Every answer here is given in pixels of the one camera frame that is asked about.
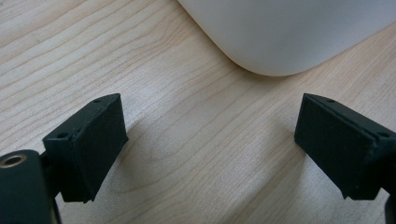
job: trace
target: white object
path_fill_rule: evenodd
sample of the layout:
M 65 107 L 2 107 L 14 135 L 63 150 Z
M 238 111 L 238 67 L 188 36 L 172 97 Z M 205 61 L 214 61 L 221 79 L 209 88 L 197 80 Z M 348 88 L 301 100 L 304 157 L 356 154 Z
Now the white object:
M 322 63 L 396 21 L 396 0 L 178 0 L 234 62 L 267 76 Z

